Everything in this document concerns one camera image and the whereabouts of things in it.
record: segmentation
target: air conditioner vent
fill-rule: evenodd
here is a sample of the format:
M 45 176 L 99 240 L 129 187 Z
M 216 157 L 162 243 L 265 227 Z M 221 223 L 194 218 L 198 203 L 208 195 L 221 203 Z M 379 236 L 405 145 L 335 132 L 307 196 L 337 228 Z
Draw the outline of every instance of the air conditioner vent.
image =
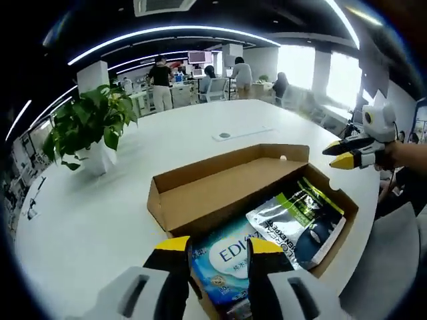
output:
M 172 11 L 188 11 L 196 0 L 133 0 L 136 17 Z

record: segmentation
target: box flap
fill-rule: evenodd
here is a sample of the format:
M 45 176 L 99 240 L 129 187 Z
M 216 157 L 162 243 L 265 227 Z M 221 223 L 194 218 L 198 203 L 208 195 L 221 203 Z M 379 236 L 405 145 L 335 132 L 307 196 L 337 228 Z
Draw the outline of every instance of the box flap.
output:
M 260 158 L 160 194 L 168 231 L 251 195 L 306 165 Z
M 155 176 L 147 208 L 171 231 L 281 179 L 308 155 L 305 145 L 260 144 L 192 163 Z

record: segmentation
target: white flower pot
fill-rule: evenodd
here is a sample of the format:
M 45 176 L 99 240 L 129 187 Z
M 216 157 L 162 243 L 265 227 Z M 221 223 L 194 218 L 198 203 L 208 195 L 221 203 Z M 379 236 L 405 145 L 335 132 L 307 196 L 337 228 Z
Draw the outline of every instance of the white flower pot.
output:
M 117 162 L 117 155 L 113 149 L 107 147 L 104 139 L 98 143 L 92 143 L 89 150 L 82 149 L 76 152 L 84 169 L 92 175 L 100 176 L 109 171 Z

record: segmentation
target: human hand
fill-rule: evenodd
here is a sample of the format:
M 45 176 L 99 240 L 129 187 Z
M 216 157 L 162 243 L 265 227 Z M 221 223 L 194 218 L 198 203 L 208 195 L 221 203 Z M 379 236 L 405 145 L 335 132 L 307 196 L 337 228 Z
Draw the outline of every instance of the human hand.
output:
M 391 170 L 401 167 L 402 164 L 398 161 L 398 153 L 402 146 L 403 144 L 398 140 L 388 143 L 383 155 L 377 159 L 377 163 L 374 165 L 375 170 Z

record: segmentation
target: cardboard box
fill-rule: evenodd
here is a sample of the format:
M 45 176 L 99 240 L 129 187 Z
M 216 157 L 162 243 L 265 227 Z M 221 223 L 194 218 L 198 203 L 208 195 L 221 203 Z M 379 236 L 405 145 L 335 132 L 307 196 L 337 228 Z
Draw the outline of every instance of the cardboard box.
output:
M 192 163 L 153 177 L 147 208 L 168 237 L 199 237 L 277 195 L 286 181 L 304 176 L 343 209 L 347 219 L 324 260 L 310 270 L 320 277 L 346 240 L 358 207 L 343 191 L 330 189 L 329 179 L 308 163 L 308 155 L 305 145 L 261 144 Z M 200 289 L 205 312 L 219 319 Z

